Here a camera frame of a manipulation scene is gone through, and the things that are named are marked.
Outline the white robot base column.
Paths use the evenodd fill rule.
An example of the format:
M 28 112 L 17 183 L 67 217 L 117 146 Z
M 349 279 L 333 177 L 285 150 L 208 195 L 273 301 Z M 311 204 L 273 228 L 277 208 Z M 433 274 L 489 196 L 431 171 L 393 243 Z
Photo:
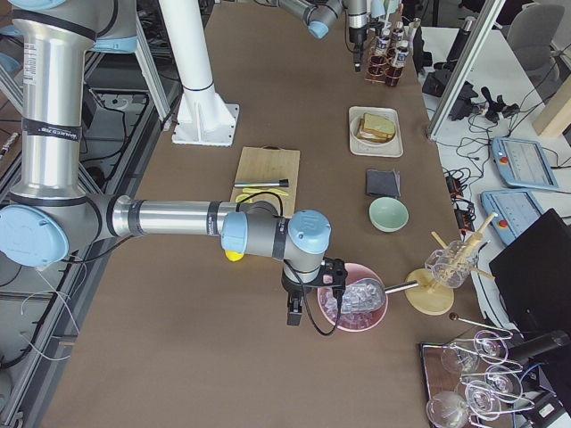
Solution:
M 225 103 L 215 89 L 199 4 L 162 0 L 160 7 L 183 87 L 172 141 L 231 146 L 239 106 Z

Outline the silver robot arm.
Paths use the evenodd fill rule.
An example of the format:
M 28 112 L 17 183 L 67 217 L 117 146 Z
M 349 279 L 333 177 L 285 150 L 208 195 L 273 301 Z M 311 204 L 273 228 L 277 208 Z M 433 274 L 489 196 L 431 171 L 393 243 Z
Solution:
M 310 314 L 311 289 L 342 299 L 347 272 L 327 257 L 331 226 L 315 210 L 285 218 L 268 202 L 153 202 L 79 187 L 85 54 L 137 49 L 135 2 L 16 1 L 12 21 L 23 36 L 24 76 L 21 179 L 1 211 L 8 259 L 36 268 L 111 237 L 209 235 L 227 251 L 283 262 L 289 325 Z
M 324 38 L 336 21 L 345 14 L 348 37 L 347 47 L 352 53 L 353 67 L 361 70 L 370 22 L 383 12 L 379 1 L 329 0 L 314 4 L 302 0 L 269 1 L 269 5 L 281 8 L 299 18 L 317 39 Z

